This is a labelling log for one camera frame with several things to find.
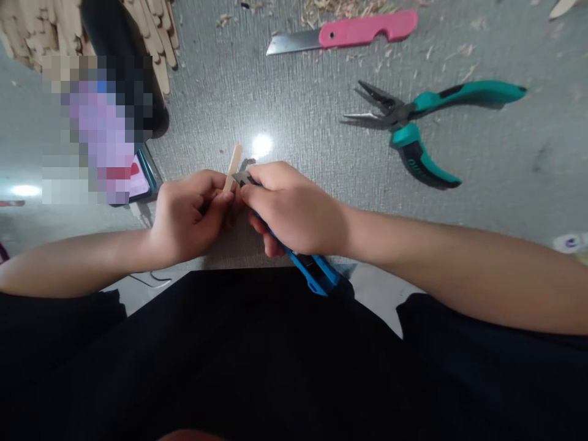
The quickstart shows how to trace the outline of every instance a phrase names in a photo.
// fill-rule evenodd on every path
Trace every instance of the pliers jaw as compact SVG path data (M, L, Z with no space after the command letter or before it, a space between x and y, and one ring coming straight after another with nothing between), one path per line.
M373 112L367 113L348 113L343 115L345 118L353 119L365 123L365 126L379 126L380 129L398 130L408 124L409 116L414 110L412 104L405 104L400 98L397 98L375 86L369 85L364 81L358 81L360 86L366 91L356 89L364 99L377 106L382 115Z

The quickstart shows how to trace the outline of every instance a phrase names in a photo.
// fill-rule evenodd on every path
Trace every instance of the teal pliers handle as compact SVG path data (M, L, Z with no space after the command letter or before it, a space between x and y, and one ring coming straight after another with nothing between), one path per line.
M410 174L429 187L446 190L461 185L461 179L442 170L433 162L424 147L416 124L411 122L395 131L390 146L400 152L400 157Z
M439 93L424 92L413 101L413 116L423 115L439 107L457 103L500 105L517 101L527 90L502 81L474 81L454 86ZM390 145L396 148L408 171L419 181L440 190L458 187L461 179L439 168L424 147L421 134L414 123L394 132Z
M441 106L458 102L479 104L507 104L525 96L527 90L502 81L473 81L439 93L424 92L413 101L416 113L428 113Z

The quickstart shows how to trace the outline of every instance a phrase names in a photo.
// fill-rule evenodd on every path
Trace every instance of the hand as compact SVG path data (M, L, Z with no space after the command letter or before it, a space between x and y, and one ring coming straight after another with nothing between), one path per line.
M222 191L225 179L217 171L202 170L161 186L148 235L148 249L160 268L203 255L219 236L235 201L232 192Z
M284 245L302 254L345 254L349 240L348 206L286 162L255 165L248 171L264 188L245 185L241 197ZM284 254L253 211L249 213L249 223L263 235L265 254Z

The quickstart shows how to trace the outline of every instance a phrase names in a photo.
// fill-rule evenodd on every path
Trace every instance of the phone screen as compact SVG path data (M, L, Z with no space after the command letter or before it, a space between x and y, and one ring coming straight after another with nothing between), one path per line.
M150 193L149 183L145 177L145 171L141 167L141 163L137 159L137 155L133 159L133 164L130 166L130 182L129 182L129 199Z

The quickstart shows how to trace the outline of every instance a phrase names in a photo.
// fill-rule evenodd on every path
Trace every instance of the forearm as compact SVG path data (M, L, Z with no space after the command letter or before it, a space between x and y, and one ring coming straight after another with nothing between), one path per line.
M154 270L143 252L149 230L101 233L48 243L0 265L0 291L30 297L78 297L131 273Z
M465 315L555 333L588 334L588 269L494 233L351 210L349 257L419 286Z

